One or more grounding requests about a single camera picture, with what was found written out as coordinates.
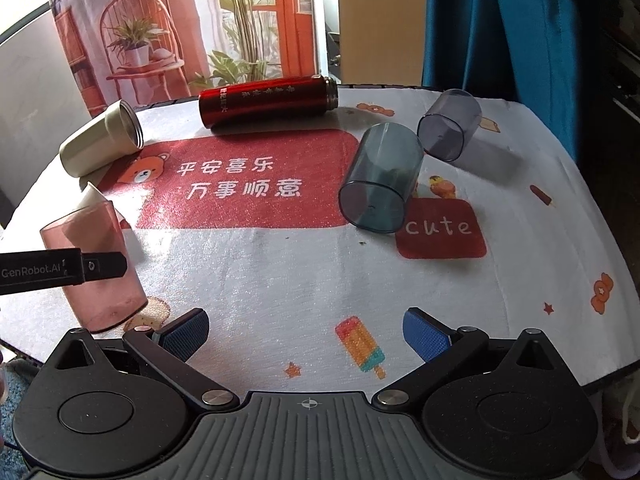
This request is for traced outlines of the pink translucent cup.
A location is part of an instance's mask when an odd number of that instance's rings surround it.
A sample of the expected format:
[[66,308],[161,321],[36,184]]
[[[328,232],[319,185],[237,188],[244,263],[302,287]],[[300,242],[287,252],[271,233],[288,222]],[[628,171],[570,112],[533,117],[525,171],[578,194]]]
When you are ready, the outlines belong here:
[[148,302],[109,200],[66,214],[40,230],[45,248],[81,251],[84,281],[63,288],[81,327],[109,330]]

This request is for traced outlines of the white ribbed cup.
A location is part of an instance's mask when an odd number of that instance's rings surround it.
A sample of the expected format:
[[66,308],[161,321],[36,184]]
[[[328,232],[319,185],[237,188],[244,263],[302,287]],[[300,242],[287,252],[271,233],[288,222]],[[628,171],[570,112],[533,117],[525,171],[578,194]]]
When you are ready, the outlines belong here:
[[[82,209],[86,207],[96,206],[97,204],[100,204],[106,201],[107,201],[107,198],[98,190],[98,188],[91,182],[88,182],[81,193],[81,199],[77,205],[77,208]],[[115,209],[115,214],[116,214],[116,218],[118,220],[119,226],[122,229],[131,228],[129,222],[117,209]]]

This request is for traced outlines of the pale green cup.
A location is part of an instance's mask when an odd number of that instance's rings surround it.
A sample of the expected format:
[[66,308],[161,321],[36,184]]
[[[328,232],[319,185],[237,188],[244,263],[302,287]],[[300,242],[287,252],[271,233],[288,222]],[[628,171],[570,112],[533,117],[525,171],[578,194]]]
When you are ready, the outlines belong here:
[[119,100],[69,136],[60,145],[58,156],[65,171],[80,178],[141,151],[143,145],[136,112],[128,102]]

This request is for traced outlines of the blue-grey translucent cup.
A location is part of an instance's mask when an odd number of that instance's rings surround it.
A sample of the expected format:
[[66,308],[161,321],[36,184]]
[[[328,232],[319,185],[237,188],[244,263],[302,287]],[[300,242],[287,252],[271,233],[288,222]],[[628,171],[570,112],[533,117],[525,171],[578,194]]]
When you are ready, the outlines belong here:
[[423,156],[419,138],[403,125],[381,122],[367,129],[338,192],[343,217],[373,233],[399,231]]

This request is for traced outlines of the purple-grey translucent cup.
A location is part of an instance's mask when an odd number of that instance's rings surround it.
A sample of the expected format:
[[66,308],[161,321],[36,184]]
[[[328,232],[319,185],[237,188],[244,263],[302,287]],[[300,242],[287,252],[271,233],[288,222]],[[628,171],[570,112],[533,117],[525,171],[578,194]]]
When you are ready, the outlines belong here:
[[454,162],[471,141],[481,119],[480,104],[472,94],[450,89],[442,92],[420,119],[416,136],[427,155]]

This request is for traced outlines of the white board on wheels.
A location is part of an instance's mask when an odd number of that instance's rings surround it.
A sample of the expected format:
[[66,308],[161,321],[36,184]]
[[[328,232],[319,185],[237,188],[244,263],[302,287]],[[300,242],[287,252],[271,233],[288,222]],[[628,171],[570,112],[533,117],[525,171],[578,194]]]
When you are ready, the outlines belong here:
[[90,119],[52,12],[42,6],[1,35],[1,224],[58,147]]

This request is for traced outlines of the white printed table cloth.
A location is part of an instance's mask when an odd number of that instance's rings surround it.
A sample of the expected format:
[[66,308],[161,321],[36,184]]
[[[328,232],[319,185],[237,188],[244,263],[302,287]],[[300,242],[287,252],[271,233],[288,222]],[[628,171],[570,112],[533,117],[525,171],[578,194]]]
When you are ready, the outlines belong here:
[[343,89],[338,110],[214,136],[198,104],[142,110],[145,148],[98,177],[125,220],[145,293],[207,311],[193,365],[237,393],[375,392],[419,357],[418,307],[497,338],[538,327],[582,384],[639,359],[639,298],[574,160],[526,106],[480,103],[488,126],[454,164],[424,159],[407,223],[356,229],[340,188],[363,133],[414,128],[427,90]]

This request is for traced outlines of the red metal thermos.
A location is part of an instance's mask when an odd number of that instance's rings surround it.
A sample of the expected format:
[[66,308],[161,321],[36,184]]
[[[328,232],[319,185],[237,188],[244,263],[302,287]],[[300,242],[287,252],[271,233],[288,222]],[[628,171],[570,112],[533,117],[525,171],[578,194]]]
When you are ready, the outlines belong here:
[[337,83],[322,75],[228,84],[198,96],[198,111],[207,129],[258,119],[323,115],[337,107]]

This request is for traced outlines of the blue curtain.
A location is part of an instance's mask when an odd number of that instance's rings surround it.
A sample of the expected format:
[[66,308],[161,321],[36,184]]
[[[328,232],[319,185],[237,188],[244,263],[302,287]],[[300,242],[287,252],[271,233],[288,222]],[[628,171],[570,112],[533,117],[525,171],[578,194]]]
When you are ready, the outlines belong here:
[[426,0],[422,82],[520,102],[575,157],[575,0]]

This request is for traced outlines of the wooden panel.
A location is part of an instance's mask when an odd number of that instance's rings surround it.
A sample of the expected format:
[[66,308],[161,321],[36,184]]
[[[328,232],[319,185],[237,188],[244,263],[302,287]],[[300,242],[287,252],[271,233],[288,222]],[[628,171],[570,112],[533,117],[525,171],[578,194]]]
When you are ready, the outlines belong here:
[[422,84],[426,0],[338,0],[346,84]]

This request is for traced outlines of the printed wall tapestry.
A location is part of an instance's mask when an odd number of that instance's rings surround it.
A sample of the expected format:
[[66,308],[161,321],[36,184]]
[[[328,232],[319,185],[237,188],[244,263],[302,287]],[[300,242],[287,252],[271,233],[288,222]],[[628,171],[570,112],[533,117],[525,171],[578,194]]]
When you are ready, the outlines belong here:
[[311,0],[50,0],[90,115],[316,72]]

